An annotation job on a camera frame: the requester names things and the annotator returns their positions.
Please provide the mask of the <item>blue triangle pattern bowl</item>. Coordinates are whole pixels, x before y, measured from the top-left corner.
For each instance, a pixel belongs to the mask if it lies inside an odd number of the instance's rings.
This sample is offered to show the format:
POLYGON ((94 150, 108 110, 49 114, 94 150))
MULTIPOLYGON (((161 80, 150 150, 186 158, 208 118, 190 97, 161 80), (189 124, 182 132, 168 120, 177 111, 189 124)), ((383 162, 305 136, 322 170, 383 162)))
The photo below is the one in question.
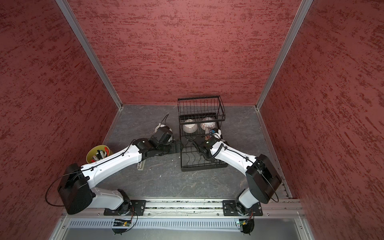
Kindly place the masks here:
POLYGON ((210 130, 215 129, 217 125, 214 118, 206 117, 203 119, 203 122, 200 123, 200 127, 205 132, 209 132, 210 130))

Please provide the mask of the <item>pink striped bowl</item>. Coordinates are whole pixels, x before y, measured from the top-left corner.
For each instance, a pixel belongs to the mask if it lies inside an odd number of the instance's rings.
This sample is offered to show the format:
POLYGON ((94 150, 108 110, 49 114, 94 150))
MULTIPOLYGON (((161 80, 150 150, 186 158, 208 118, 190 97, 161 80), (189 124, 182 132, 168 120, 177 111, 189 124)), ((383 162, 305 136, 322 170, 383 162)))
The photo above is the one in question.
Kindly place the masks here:
POLYGON ((187 134, 195 133, 198 130, 199 126, 192 119, 185 120, 182 125, 182 129, 187 134))

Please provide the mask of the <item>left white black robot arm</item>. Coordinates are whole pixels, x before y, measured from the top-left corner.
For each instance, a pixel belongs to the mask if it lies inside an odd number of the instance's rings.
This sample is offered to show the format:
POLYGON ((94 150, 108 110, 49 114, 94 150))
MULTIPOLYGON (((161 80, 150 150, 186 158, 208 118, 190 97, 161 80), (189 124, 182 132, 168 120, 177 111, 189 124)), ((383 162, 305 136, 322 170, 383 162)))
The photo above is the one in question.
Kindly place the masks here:
POLYGON ((128 195, 121 189, 111 191, 97 185, 124 168, 151 157, 179 153, 182 148, 180 140, 162 144, 154 138, 142 138, 133 140, 128 147, 98 162, 83 166, 72 164, 57 179, 60 181, 58 193, 63 202, 62 207, 69 215, 86 209, 105 209, 116 215, 127 215, 132 212, 128 195))

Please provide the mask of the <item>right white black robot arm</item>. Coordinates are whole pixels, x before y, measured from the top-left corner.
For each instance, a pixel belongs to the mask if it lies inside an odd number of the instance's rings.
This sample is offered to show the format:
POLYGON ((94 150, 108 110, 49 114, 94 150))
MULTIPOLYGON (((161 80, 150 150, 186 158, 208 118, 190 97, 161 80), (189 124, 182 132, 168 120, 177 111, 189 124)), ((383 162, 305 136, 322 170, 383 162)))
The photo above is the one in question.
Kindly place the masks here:
POLYGON ((282 179, 270 159, 261 154, 248 155, 228 146, 214 135, 205 135, 201 141, 188 140, 206 161, 220 160, 241 172, 248 187, 237 198, 238 211, 248 210, 255 204, 279 201, 277 189, 282 179))

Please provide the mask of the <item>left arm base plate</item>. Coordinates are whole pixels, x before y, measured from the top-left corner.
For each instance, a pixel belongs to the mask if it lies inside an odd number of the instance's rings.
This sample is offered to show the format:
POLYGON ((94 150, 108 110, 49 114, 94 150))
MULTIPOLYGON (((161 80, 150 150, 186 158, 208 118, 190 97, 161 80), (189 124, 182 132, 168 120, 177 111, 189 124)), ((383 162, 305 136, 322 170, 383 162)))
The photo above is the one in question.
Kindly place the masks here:
POLYGON ((138 216, 142 216, 144 214, 146 208, 146 200, 124 200, 123 203, 116 209, 104 210, 104 216, 133 216, 137 214, 138 216))

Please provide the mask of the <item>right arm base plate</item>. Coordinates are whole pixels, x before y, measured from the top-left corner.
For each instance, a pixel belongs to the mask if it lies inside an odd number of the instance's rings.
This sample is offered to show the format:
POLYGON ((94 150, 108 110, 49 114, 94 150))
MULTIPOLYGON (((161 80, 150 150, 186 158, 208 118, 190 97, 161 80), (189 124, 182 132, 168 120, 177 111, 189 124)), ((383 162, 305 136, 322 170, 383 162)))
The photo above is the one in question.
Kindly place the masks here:
POLYGON ((250 208, 246 208, 237 200, 223 200, 222 203, 224 216, 259 217, 263 215, 260 203, 256 203, 250 208))

